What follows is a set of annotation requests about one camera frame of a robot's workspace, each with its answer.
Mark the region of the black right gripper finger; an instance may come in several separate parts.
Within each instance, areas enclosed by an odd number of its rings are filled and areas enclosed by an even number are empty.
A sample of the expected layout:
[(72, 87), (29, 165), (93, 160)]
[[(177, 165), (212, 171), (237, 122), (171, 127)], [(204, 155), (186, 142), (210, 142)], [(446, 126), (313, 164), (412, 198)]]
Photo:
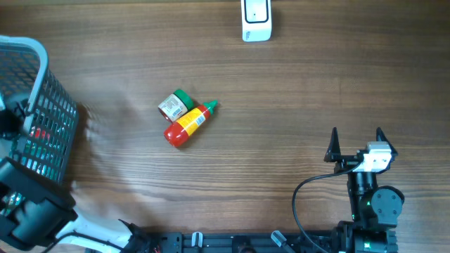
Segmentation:
[(338, 130), (333, 127), (330, 137), (330, 143), (325, 153), (324, 162), (339, 162), (341, 160), (340, 144), (338, 139)]
[(387, 137), (385, 136), (384, 132), (382, 131), (382, 129), (380, 127), (378, 127), (376, 129), (376, 135), (375, 136), (376, 136), (377, 141), (384, 141), (384, 142), (386, 142), (389, 145), (389, 147), (391, 149), (391, 155), (393, 157), (396, 157), (398, 155), (397, 150), (394, 148), (394, 146), (387, 139)]

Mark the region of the red sauce bottle green cap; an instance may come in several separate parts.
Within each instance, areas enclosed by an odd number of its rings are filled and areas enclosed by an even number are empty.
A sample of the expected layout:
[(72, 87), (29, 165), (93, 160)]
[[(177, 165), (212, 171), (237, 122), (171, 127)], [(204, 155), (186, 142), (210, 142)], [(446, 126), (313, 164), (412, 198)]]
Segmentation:
[(183, 145), (214, 114), (217, 104), (217, 100), (203, 103), (173, 122), (164, 132), (168, 143), (175, 148)]

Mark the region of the small jar green lid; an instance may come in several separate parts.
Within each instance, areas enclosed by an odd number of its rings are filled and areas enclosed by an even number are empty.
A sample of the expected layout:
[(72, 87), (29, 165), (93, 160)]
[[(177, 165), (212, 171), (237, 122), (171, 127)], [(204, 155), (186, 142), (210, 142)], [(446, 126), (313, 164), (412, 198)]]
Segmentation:
[(194, 108), (192, 98), (183, 90), (177, 89), (159, 105), (158, 110), (169, 122), (175, 122)]

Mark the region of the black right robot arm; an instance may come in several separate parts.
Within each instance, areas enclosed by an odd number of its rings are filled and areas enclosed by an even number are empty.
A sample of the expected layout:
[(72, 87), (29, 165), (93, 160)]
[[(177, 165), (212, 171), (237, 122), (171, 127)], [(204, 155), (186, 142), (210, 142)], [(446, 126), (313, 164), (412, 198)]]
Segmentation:
[(336, 174), (347, 175), (352, 220), (341, 221), (331, 233), (332, 252), (395, 253), (394, 229), (402, 212), (404, 194), (392, 186), (379, 186), (377, 175), (390, 169), (398, 152), (376, 129), (376, 139), (355, 155), (343, 155), (338, 131), (333, 128), (324, 161), (334, 162)]

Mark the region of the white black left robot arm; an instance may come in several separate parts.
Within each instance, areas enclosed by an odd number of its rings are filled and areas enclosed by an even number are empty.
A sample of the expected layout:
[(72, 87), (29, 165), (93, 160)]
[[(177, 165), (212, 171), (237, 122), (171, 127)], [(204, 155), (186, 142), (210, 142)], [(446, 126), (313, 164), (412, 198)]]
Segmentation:
[(9, 156), (1, 159), (1, 208), (10, 193), (23, 197), (1, 215), (1, 240), (29, 251), (58, 243), (79, 245), (98, 252), (148, 252), (151, 238), (133, 223), (105, 220), (78, 210), (75, 199), (57, 182), (38, 174)]

